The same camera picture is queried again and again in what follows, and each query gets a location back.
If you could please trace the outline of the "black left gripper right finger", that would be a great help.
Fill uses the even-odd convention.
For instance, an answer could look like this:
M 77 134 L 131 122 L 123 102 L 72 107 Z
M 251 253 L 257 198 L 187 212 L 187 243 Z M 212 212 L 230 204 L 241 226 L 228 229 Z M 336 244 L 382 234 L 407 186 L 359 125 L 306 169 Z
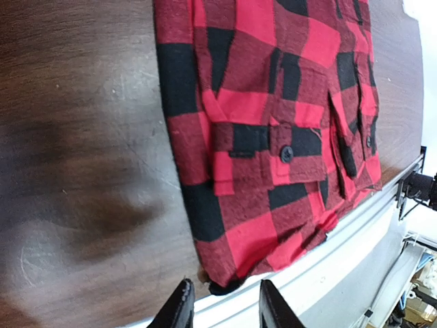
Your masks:
M 305 328 L 269 279 L 260 283 L 259 325 L 261 328 Z

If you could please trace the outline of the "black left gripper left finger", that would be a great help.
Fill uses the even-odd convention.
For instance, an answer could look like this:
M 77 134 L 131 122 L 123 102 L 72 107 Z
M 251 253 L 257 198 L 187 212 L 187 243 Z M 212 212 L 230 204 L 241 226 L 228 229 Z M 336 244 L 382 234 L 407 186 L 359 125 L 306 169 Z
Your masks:
M 193 327 L 195 288 L 190 279 L 184 278 L 147 328 Z

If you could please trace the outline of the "red black plaid shirt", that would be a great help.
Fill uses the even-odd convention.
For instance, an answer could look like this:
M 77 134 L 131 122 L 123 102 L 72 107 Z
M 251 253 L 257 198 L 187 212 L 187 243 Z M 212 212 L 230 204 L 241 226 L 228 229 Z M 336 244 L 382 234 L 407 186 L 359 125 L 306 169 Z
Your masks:
M 155 1 L 163 113 L 211 294 L 280 271 L 381 186 L 366 1 Z

